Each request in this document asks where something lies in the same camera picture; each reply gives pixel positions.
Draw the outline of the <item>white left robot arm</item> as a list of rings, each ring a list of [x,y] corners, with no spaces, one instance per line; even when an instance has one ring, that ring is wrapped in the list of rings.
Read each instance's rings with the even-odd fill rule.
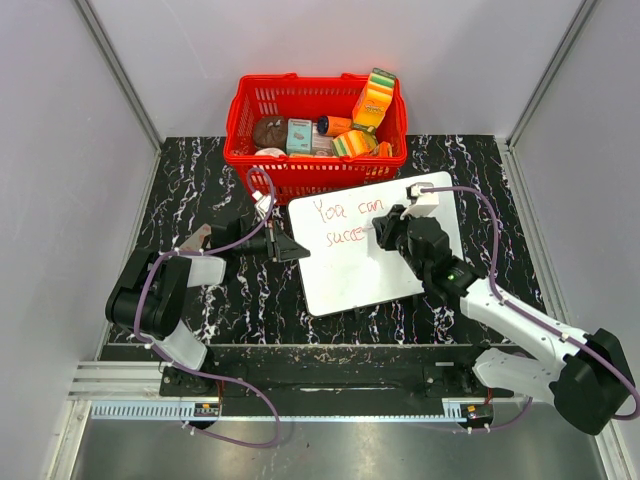
[[[108,297],[105,316],[184,366],[182,384],[195,395],[206,395],[217,373],[208,348],[181,319],[185,298],[189,289],[228,283],[241,256],[284,263],[307,258],[310,251],[271,221],[254,227],[241,219],[206,224],[172,255],[135,249]]]

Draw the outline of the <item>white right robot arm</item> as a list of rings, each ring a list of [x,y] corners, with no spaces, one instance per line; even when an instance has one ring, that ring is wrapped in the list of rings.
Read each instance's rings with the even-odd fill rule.
[[[468,396],[484,389],[520,393],[553,406],[573,427],[599,434],[639,392],[619,339],[557,321],[519,299],[455,256],[433,217],[413,217],[401,205],[372,222],[378,246],[398,253],[424,291],[449,308],[500,333],[525,351],[484,350],[459,366],[456,387]]]

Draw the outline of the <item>white whiteboard with dark frame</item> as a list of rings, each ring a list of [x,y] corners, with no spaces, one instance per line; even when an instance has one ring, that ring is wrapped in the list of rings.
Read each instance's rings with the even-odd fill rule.
[[[396,251],[382,250],[362,231],[395,204],[407,206],[417,182],[451,186],[441,171],[297,198],[288,205],[294,240],[310,251],[299,261],[308,312],[321,317],[421,295],[421,282]]]

